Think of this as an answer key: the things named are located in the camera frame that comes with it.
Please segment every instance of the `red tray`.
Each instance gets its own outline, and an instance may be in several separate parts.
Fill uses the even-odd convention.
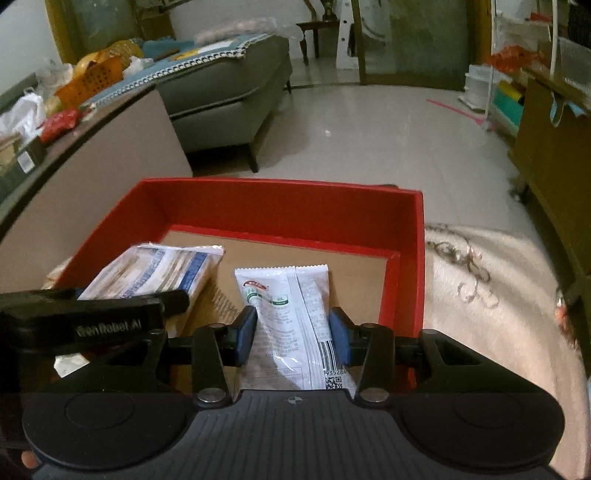
[[[84,287],[130,245],[170,230],[385,257],[379,322],[423,326],[420,192],[289,180],[156,179],[138,183],[72,258],[57,287]]]

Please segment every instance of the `sofa leg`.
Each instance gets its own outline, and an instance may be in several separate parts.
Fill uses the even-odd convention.
[[[259,171],[258,163],[256,162],[256,156],[252,151],[252,147],[249,144],[245,146],[246,158],[248,159],[248,166],[251,168],[253,173]]]

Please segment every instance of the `white tube package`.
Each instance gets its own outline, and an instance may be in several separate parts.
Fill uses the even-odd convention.
[[[236,391],[345,388],[355,394],[330,334],[328,273],[326,265],[235,270],[245,304],[258,313]]]

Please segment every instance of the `cardboard bottom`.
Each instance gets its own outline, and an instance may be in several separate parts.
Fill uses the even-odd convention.
[[[341,307],[357,324],[377,323],[387,261],[393,258],[344,254],[310,248],[263,244],[219,236],[170,231],[161,241],[164,245],[195,247],[221,245],[226,253],[218,271],[196,301],[183,330],[188,336],[203,325],[232,323],[243,303],[234,270],[236,268],[285,267],[327,264],[330,278],[330,306]],[[235,369],[226,368],[230,388]],[[175,367],[171,373],[173,385],[184,393],[191,391],[189,366]]]

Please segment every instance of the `beige blanket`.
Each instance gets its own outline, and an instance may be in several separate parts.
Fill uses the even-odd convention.
[[[590,416],[580,352],[554,315],[557,283],[528,239],[479,228],[425,229],[424,327],[439,330],[552,394],[566,426],[552,467],[587,475]]]

